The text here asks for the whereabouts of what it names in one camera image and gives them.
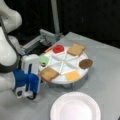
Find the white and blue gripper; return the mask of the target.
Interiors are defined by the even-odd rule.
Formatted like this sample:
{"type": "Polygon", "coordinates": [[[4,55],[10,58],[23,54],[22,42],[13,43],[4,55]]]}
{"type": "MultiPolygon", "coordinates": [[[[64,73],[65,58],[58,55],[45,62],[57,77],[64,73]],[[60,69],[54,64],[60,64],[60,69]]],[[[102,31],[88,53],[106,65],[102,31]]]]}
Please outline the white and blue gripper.
{"type": "Polygon", "coordinates": [[[34,100],[39,92],[41,77],[39,71],[39,56],[25,55],[21,59],[21,68],[13,71],[15,76],[14,92],[18,98],[26,97],[34,100]]]}

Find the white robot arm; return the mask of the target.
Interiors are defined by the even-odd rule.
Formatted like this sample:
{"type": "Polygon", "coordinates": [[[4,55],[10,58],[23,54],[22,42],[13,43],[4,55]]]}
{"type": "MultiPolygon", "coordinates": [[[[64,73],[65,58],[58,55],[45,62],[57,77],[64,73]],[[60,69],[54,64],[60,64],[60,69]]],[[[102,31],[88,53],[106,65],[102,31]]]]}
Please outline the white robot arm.
{"type": "Polygon", "coordinates": [[[12,90],[17,98],[34,100],[39,92],[39,56],[26,55],[9,33],[22,24],[21,15],[0,0],[0,92],[12,90]]]}

